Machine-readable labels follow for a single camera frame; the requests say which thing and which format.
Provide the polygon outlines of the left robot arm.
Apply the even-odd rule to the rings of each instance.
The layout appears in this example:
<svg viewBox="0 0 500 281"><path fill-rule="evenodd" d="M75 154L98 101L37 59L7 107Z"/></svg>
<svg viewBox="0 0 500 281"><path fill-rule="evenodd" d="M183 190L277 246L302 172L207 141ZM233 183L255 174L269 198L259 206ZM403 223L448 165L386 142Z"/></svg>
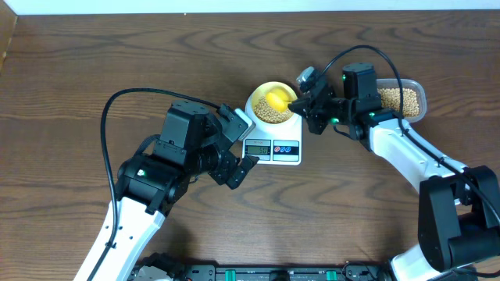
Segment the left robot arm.
<svg viewBox="0 0 500 281"><path fill-rule="evenodd" d="M161 134L145 139L120 166L114 200L75 278L128 279L193 177L207 173L219 185L238 188L258 159L230 149L254 126L239 108L221 105L211 113L196 102L173 102Z"/></svg>

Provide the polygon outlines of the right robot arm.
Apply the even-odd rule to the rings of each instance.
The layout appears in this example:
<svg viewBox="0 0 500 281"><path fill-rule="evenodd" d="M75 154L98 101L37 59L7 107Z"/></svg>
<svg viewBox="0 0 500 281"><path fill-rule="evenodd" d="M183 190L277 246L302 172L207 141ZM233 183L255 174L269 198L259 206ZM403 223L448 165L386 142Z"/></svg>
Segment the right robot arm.
<svg viewBox="0 0 500 281"><path fill-rule="evenodd" d="M339 98L313 67L297 78L303 95L288 108L309 131L347 126L348 138L392 164L419 195L418 244L391 259L393 280L476 280L474 263L499 255L499 184L482 165L470 168L423 139L399 112L383 106L370 63L343 69Z"/></svg>

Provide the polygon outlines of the yellow measuring scoop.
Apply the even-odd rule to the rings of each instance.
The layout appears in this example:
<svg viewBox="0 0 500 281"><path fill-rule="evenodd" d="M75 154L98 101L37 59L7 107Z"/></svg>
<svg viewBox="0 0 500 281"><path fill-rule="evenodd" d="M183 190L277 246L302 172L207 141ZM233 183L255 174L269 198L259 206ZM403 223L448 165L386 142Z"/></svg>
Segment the yellow measuring scoop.
<svg viewBox="0 0 500 281"><path fill-rule="evenodd" d="M291 97L286 90L276 87L265 95L266 103L277 112L285 112L288 105L292 102Z"/></svg>

